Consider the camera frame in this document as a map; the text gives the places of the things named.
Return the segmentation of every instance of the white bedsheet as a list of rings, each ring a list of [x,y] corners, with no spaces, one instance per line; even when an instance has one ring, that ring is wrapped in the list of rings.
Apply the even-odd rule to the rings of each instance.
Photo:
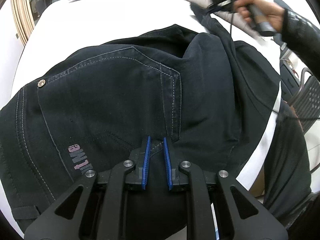
[[[215,15],[212,17],[229,30],[229,23]],[[189,2],[185,0],[57,1],[45,10],[31,34],[17,68],[11,97],[25,84],[41,77],[78,49],[138,36],[173,24],[196,32],[206,32],[195,20]],[[232,38],[254,46],[280,72],[280,50],[273,41],[262,38],[256,40],[236,27],[232,29]],[[280,97],[279,89],[275,110],[279,109]],[[264,162],[273,137],[275,120],[276,114],[273,113],[259,145],[237,178],[247,189]],[[8,206],[6,200],[1,202]]]

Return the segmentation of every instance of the triangular cutout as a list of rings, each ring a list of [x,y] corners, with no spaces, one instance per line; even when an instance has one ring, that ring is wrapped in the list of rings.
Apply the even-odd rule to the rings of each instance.
[[[230,190],[236,202],[241,219],[246,219],[259,213],[258,210],[250,203],[249,200],[244,197],[244,195],[242,195],[242,193],[236,187],[231,187]]]
[[[55,210],[55,214],[68,220],[73,218],[78,206],[83,187],[79,186],[76,190]]]

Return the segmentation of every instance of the blue gripper pad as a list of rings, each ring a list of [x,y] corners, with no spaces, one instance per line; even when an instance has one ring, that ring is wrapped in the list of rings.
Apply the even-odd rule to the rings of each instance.
[[[142,167],[142,189],[146,189],[148,182],[149,162],[150,162],[150,151],[151,151],[151,138],[148,136],[146,152],[144,154],[144,161]]]
[[[167,182],[169,186],[169,190],[172,189],[173,183],[172,183],[172,169],[171,169],[171,163],[170,163],[170,156],[169,156],[169,150],[167,145],[167,139],[163,138],[163,145],[164,145],[164,162],[165,162],[165,170],[167,172]]]

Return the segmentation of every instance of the metal screw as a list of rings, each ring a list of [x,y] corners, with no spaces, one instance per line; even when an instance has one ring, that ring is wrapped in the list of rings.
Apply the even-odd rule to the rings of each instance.
[[[191,166],[191,163],[188,161],[183,161],[181,162],[181,166],[184,168],[189,168]]]
[[[123,162],[123,165],[125,167],[131,167],[133,165],[133,161],[132,160],[126,160]]]
[[[93,170],[89,170],[85,173],[85,175],[88,177],[88,178],[91,178],[93,177],[94,175],[96,175],[96,172],[93,171]]]
[[[219,171],[219,176],[222,178],[226,178],[229,176],[229,173],[227,171]]]
[[[42,80],[40,80],[40,81],[38,82],[38,87],[39,87],[39,88],[40,88],[40,87],[43,87],[44,84],[45,84],[45,80],[42,79]]]

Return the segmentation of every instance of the curtain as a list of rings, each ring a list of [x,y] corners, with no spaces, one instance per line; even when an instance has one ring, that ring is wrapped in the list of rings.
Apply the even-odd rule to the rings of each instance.
[[[13,13],[14,22],[17,27],[18,36],[20,37],[23,45],[27,41],[35,28],[32,11],[29,0],[11,0],[11,8]]]

